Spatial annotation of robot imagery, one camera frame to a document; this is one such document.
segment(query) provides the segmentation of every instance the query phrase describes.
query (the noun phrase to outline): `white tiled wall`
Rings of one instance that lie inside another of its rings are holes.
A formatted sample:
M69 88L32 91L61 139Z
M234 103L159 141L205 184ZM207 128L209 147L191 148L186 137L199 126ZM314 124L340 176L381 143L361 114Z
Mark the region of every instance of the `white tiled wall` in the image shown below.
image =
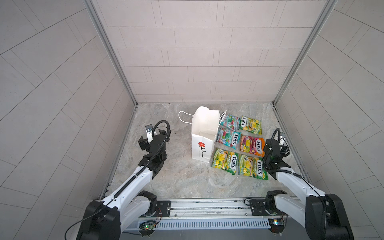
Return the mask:
M383 13L381 0L339 0L277 104L311 181L341 197L356 239L384 239Z
M81 1L0 1L0 32L0 238L63 239L134 105Z
M140 103L272 101L324 3L93 0Z

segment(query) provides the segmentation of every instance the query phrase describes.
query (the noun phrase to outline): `white paper bag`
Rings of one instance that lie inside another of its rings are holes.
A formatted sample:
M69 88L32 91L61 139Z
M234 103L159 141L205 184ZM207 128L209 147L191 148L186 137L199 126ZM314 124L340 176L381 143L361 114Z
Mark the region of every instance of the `white paper bag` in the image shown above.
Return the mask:
M180 113L192 117L192 123L181 120ZM220 125L220 113L218 110L210 110L206 107L199 107L195 114L184 111L179 112L179 119L182 122L192 125L192 158L203 162L209 162L217 137Z

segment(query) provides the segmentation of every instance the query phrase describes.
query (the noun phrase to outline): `candy package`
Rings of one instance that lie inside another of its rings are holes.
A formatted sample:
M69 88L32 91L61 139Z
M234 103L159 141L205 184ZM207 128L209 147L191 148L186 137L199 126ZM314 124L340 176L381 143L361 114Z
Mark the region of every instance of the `candy package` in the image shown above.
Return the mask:
M263 168L263 161L258 157L240 154L239 175L268 180L268 174Z
M217 142L236 149L241 133L226 128L220 128L217 134Z
M230 128L232 130L237 130L237 129L239 129L239 120L240 120L239 117L229 115L226 113L226 114L221 115L220 125L222 125L226 128Z
M253 119L253 118L248 118L246 116L241 117L239 129L245 130L257 135L262 134L262 121Z
M239 154L235 152L216 149L212 167L223 169L235 175L237 168L237 159Z
M260 157L264 157L263 151L265 141L261 137L242 136L240 151L255 154Z

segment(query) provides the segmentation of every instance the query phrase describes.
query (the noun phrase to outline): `wire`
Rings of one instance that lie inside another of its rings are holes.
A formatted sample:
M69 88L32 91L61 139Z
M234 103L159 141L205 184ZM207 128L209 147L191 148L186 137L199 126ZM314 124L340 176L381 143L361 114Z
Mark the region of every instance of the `wire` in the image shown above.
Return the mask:
M82 221L84 221L84 220L86 220L86 219L88 219L88 218L90 218L90 217L95 216L96 214L98 214L99 212L101 212L102 210L104 210L104 208L106 208L106 207L108 206L108 204L110 204L112 201L113 201L113 199L112 199L109 203L107 203L107 205L105 205L102 209L98 210L97 212L95 212L95 213L92 214L91 216L86 217L86 218L83 218L83 219L81 219L80 221L75 222L74 224L72 224L72 225L65 231L65 233L64 233L64 239L67 240L67 232L69 231L69 229L71 229L71 227L75 226L75 225L78 224L79 222L82 222Z
M137 234L137 233L131 233L131 232L122 232L122 233L127 233L127 234L136 235L136 236L141 236L141 234Z

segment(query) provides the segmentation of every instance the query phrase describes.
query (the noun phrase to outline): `marble floor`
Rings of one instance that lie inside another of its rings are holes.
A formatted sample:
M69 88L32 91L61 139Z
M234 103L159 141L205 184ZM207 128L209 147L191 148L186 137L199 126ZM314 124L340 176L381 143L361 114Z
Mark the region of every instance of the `marble floor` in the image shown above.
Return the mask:
M134 171L143 155L147 154L139 147L138 140L145 136L145 125L155 125L160 120L167 120L172 133L167 142L168 158L161 171L147 184L143 190L164 198L224 198L224 197L265 197L267 191L284 190L293 196L284 185L269 176L269 180L261 180L242 175L231 175L229 172L211 167L191 158L191 125L179 120L178 112L194 114L201 104L141 104L138 106L132 127L128 134L121 158L115 171L111 186L113 191L118 188ZM248 116L262 121L262 137L270 138L273 131L280 127L269 103L235 103L235 104L204 104L209 109L219 110L239 116ZM215 148L231 150L216 143ZM285 158L296 172L299 167L292 154Z

